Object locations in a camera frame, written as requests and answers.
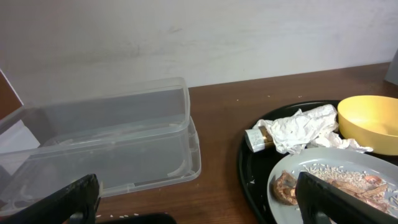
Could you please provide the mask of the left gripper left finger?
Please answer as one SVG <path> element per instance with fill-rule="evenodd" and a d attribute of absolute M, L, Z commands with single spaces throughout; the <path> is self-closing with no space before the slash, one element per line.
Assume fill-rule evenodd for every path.
<path fill-rule="evenodd" d="M 1 220 L 2 224 L 94 223 L 100 184 L 88 174 L 33 205 Z"/>

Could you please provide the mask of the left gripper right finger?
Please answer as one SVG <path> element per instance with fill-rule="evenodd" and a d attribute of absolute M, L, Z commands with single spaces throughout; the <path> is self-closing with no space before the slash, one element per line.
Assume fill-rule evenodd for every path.
<path fill-rule="evenodd" d="M 397 224 L 397 218 L 308 172 L 299 174 L 295 195 L 304 224 Z"/>

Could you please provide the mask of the white tissue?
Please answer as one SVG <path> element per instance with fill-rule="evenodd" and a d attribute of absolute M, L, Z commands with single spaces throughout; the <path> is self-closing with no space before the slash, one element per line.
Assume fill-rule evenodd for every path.
<path fill-rule="evenodd" d="M 337 127 L 337 110 L 331 104 L 309 111 L 301 109 L 288 117 L 275 120 L 260 119 L 253 129 L 265 128 L 276 151 L 298 154 L 316 138 L 332 133 Z"/>

